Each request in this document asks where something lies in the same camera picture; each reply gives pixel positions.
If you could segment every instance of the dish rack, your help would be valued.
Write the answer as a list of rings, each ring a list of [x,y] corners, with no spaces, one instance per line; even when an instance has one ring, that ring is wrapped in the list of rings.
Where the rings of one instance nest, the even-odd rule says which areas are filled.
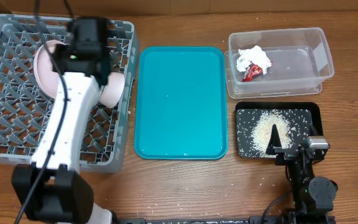
[[[38,32],[33,16],[0,15],[0,163],[28,164],[46,130],[53,99],[37,85],[34,55],[42,45],[40,35],[69,43],[66,26],[70,20],[40,17]],[[111,21],[109,34],[112,70],[124,74],[124,92],[114,108],[97,104],[91,110],[81,148],[81,170],[117,172],[124,160],[140,44],[130,22]]]

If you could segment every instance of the wooden table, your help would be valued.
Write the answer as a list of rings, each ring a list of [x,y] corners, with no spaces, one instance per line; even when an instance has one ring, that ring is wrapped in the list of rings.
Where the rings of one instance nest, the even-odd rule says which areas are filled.
[[[358,11],[114,19],[134,23],[142,50],[153,45],[205,45],[225,52],[228,37],[234,32],[322,28],[335,68],[335,76],[324,82],[323,91],[318,95],[263,101],[314,101],[319,105],[331,149],[326,160],[315,165],[314,172],[339,185],[332,212],[337,222],[358,223]],[[230,97],[227,97],[229,149],[222,159],[141,159],[134,151],[136,86],[134,83],[124,167],[117,174],[82,173],[100,206],[116,211],[119,217],[240,218],[261,215],[272,200],[288,190],[284,167],[274,166],[271,161],[241,159],[237,155],[234,107],[239,100]],[[12,223],[20,208],[10,183],[12,168],[0,165],[0,223]],[[291,202],[288,198],[270,212],[279,214],[291,207]]]

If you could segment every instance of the plastic crate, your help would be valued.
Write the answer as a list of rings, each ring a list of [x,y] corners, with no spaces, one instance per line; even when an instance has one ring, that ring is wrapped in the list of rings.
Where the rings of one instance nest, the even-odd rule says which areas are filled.
[[[42,93],[33,73],[34,54],[46,40],[68,43],[70,19],[41,17],[42,34],[33,16],[0,15],[0,163],[29,163],[48,123],[53,100]],[[90,113],[81,148],[81,170],[117,172],[124,160],[128,106],[137,72],[140,44],[134,25],[111,21],[112,69],[125,76],[124,93],[113,109],[96,105]]]

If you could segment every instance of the transparent bin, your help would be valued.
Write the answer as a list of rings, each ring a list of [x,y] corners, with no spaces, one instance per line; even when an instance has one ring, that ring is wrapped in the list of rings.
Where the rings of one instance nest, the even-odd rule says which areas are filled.
[[[266,75],[242,82],[237,70],[239,49],[259,45],[273,65]],[[321,92],[322,82],[334,75],[334,65],[320,28],[263,30],[229,36],[225,53],[226,85],[233,99],[308,95]]]

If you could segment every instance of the blue tray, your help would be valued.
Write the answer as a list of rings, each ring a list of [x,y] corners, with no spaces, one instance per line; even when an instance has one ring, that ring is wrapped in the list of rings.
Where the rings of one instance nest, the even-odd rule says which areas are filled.
[[[223,53],[149,47],[140,56],[135,151],[145,159],[220,159],[227,151]]]

